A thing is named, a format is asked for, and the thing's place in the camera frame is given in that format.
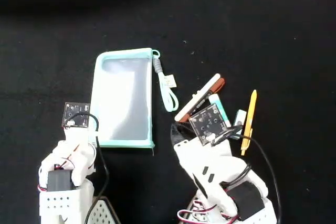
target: black fabric surface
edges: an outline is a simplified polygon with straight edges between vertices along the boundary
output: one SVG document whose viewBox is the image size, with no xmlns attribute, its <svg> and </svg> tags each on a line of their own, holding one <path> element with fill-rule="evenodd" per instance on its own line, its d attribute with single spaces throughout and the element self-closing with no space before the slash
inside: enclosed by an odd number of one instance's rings
<svg viewBox="0 0 336 224">
<path fill-rule="evenodd" d="M 0 0 L 0 223 L 38 223 L 37 169 L 64 138 L 66 101 L 90 102 L 98 54 L 152 47 L 182 106 L 214 73 L 231 120 L 258 90 L 254 137 L 278 177 L 283 223 L 333 223 L 335 0 Z M 104 150 L 122 223 L 176 223 L 196 188 L 170 143 L 153 75 L 151 150 Z M 235 153 L 239 145 L 233 144 Z M 274 188 L 251 144 L 245 160 Z M 100 189 L 97 163 L 92 178 Z"/>
</svg>

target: black circuit board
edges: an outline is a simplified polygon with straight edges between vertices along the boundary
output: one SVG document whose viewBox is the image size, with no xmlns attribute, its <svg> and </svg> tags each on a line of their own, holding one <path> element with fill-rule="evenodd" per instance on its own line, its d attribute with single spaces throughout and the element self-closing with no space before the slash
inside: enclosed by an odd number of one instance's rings
<svg viewBox="0 0 336 224">
<path fill-rule="evenodd" d="M 66 102 L 62 119 L 62 126 L 65 126 L 65 121 L 78 112 L 90 112 L 90 103 Z M 79 115 L 71 120 L 72 127 L 87 128 L 89 126 L 89 116 Z"/>
<path fill-rule="evenodd" d="M 189 118 L 196 135 L 205 145 L 222 135 L 227 126 L 216 104 L 212 104 Z"/>
</svg>

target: white label tag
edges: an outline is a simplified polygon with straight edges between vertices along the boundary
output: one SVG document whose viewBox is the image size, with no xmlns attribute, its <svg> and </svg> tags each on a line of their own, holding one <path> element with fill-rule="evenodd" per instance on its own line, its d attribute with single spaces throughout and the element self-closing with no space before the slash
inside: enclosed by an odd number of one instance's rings
<svg viewBox="0 0 336 224">
<path fill-rule="evenodd" d="M 176 88 L 176 82 L 175 82 L 175 78 L 172 74 L 170 74 L 169 76 L 165 76 L 164 77 L 165 81 L 166 81 L 166 85 L 170 88 Z"/>
</svg>

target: transparent phone pouch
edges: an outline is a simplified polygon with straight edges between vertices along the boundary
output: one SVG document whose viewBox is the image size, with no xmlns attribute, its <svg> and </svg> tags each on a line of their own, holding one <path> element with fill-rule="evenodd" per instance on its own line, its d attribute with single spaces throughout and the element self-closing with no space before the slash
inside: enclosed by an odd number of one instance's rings
<svg viewBox="0 0 336 224">
<path fill-rule="evenodd" d="M 102 147 L 154 147 L 151 97 L 155 52 L 142 48 L 98 56 L 90 112 L 99 120 L 98 137 Z M 93 120 L 89 127 L 95 130 Z"/>
</svg>

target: pen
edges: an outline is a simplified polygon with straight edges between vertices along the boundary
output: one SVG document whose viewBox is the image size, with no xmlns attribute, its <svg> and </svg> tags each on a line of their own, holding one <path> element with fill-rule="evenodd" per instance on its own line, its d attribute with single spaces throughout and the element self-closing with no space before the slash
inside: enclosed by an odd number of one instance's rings
<svg viewBox="0 0 336 224">
<path fill-rule="evenodd" d="M 250 105 L 248 107 L 247 117 L 246 117 L 246 124 L 245 124 L 245 130 L 244 130 L 244 136 L 251 136 L 251 125 L 254 115 L 254 109 L 256 107 L 256 101 L 257 101 L 257 90 L 254 90 L 251 95 Z M 245 155 L 245 151 L 248 149 L 250 145 L 250 140 L 243 138 L 242 146 L 240 148 L 242 156 Z"/>
</svg>

